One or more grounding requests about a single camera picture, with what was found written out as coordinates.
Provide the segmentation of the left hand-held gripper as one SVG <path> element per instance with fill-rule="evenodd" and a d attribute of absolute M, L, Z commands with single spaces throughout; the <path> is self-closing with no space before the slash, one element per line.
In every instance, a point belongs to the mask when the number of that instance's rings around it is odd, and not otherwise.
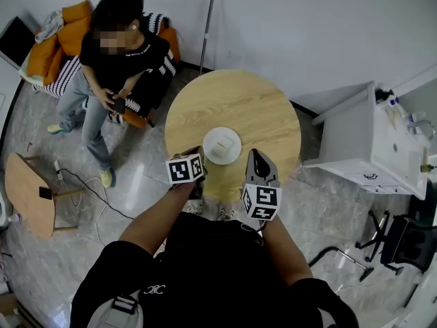
<path fill-rule="evenodd" d="M 191 191 L 189 199 L 201 199 L 203 196 L 203 182 L 206 179 L 206 169 L 204 167 L 204 155 L 202 146 L 195 146 L 176 154 L 165 162 L 167 175 L 171 187 L 194 182 L 195 186 Z"/>

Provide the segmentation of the white tofu block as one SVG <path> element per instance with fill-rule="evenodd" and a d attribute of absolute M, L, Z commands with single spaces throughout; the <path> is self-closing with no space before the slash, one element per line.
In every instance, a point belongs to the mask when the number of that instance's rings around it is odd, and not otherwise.
<path fill-rule="evenodd" d="M 225 156 L 227 151 L 233 146 L 234 141 L 226 135 L 217 137 L 216 143 L 212 147 L 212 152 L 217 156 Z"/>

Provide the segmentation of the white round plate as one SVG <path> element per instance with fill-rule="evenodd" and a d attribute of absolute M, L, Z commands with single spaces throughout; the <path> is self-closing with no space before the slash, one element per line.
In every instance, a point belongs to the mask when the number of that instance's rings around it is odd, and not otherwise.
<path fill-rule="evenodd" d="M 220 137 L 221 135 L 226 135 L 234 141 L 233 146 L 227 151 L 225 156 L 217 156 L 212 152 L 212 147 L 216 143 L 217 137 Z M 229 165 L 240 156 L 242 144 L 235 131 L 227 127 L 216 127 L 205 135 L 202 147 L 204 155 L 210 162 L 216 165 Z"/>

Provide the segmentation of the person's right forearm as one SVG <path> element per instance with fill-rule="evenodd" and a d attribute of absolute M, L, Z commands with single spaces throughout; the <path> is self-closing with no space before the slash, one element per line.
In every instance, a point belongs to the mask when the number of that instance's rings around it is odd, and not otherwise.
<path fill-rule="evenodd" d="M 275 269 L 288 286 L 301 279 L 313 277 L 303 253 L 278 215 L 266 223 L 262 236 Z"/>

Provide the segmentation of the person's left forearm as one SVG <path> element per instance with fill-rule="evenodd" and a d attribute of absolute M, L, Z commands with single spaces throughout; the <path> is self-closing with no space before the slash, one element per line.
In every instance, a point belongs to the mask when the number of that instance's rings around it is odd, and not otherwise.
<path fill-rule="evenodd" d="M 136 217 L 119 240 L 135 244 L 153 256 L 167 238 L 194 188 L 194 182 L 178 184 Z"/>

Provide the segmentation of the round wooden table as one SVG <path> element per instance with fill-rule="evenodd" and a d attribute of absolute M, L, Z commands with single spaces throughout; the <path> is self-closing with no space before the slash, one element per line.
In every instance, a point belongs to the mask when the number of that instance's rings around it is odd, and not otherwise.
<path fill-rule="evenodd" d="M 192 80 L 176 96 L 167 114 L 165 143 L 169 156 L 201 145 L 216 127 L 236 132 L 242 149 L 229 165 L 205 162 L 206 198 L 239 200 L 252 148 L 274 162 L 281 182 L 295 170 L 301 146 L 298 116 L 286 95 L 271 81 L 244 70 L 216 70 Z"/>

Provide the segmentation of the person's right white shoe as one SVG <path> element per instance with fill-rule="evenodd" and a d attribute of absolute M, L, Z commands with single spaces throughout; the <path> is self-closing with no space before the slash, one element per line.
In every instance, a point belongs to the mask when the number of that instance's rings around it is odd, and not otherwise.
<path fill-rule="evenodd" d="M 221 203 L 218 210 L 219 221 L 231 221 L 234 219 L 235 211 L 231 204 Z"/>

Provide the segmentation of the white vanity cabinet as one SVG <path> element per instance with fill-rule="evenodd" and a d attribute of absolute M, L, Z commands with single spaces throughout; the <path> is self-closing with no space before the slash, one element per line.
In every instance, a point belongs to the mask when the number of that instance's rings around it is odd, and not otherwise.
<path fill-rule="evenodd" d="M 375 194 L 413 195 L 425 199 L 427 173 L 421 173 L 423 149 L 431 142 L 408 130 L 408 114 L 396 96 L 377 104 L 375 83 L 313 120 L 323 124 L 320 168 Z"/>

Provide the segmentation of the person's black shirt torso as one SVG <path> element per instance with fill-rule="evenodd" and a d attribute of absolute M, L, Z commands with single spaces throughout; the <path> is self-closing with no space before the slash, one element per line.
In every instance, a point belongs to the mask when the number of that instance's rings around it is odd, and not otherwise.
<path fill-rule="evenodd" d="M 70 328 L 86 328 L 100 305 L 134 292 L 144 327 L 358 328 L 325 281 L 287 285 L 259 234 L 190 213 L 179 215 L 156 256 L 109 243 L 73 298 Z"/>

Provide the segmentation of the black pump bottle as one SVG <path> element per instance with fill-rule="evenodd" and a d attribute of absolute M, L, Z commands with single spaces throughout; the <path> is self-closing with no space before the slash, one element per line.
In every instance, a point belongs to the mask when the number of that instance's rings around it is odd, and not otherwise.
<path fill-rule="evenodd" d="M 393 95 L 393 91 L 384 91 L 383 89 L 376 89 L 375 90 L 375 100 L 377 104 L 383 103 L 386 101 L 391 95 Z"/>

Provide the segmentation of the black white striped blanket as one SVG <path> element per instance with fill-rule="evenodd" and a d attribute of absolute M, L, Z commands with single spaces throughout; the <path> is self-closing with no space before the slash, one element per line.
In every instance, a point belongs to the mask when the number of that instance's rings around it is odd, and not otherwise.
<path fill-rule="evenodd" d="M 162 14 L 147 13 L 145 15 L 146 24 L 150 27 L 153 33 L 158 37 L 168 41 L 170 46 L 171 59 L 163 66 L 166 71 L 176 72 L 178 63 L 180 62 L 180 50 L 178 46 L 178 35 L 176 29 L 170 26 L 169 18 Z M 54 98 L 60 99 L 65 92 L 68 84 L 73 76 L 79 70 L 79 57 L 67 56 L 62 53 L 62 49 L 58 50 L 58 55 L 55 56 L 52 62 L 51 70 L 49 71 L 43 82 L 33 81 L 33 90 L 36 92 L 44 92 Z M 148 113 L 147 117 L 140 115 L 145 109 L 144 105 L 139 104 L 133 99 L 126 99 L 126 110 L 124 114 L 110 113 L 107 120 L 113 124 L 123 126 L 124 123 L 129 123 L 137 128 L 144 128 L 147 125 L 153 125 L 150 121 L 152 114 Z"/>

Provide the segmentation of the small wooden side table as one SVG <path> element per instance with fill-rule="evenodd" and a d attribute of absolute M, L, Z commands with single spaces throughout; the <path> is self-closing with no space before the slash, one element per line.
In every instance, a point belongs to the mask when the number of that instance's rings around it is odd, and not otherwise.
<path fill-rule="evenodd" d="M 76 226 L 57 227 L 57 201 L 84 194 L 84 188 L 60 193 L 31 164 L 36 156 L 23 157 L 13 152 L 8 156 L 5 165 L 5 191 L 16 213 L 26 216 L 25 223 L 38 237 L 49 239 L 56 232 L 76 230 Z M 53 199 L 39 197 L 39 187 L 47 187 L 53 192 Z"/>

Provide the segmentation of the chrome faucet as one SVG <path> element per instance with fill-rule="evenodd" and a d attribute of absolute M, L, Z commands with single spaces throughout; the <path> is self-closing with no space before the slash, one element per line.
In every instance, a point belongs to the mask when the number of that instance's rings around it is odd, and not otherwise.
<path fill-rule="evenodd" d="M 425 112 L 414 112 L 408 116 L 408 130 L 413 135 L 425 135 L 431 141 L 436 135 L 436 128 Z"/>

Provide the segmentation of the white round appliance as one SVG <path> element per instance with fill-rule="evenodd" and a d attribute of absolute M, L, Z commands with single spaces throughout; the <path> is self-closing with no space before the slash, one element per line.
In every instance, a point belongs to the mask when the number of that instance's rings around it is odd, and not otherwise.
<path fill-rule="evenodd" d="M 10 203 L 8 200 L 5 200 L 3 196 L 0 194 L 0 228 L 5 227 L 9 221 L 8 218 L 10 216 Z"/>

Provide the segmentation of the small orange cushion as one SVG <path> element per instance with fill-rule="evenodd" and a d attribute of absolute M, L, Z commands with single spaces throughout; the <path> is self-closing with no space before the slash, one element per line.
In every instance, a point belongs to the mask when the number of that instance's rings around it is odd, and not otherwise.
<path fill-rule="evenodd" d="M 65 23 L 73 23 L 91 16 L 91 3 L 84 0 L 76 5 L 62 8 L 62 17 Z"/>

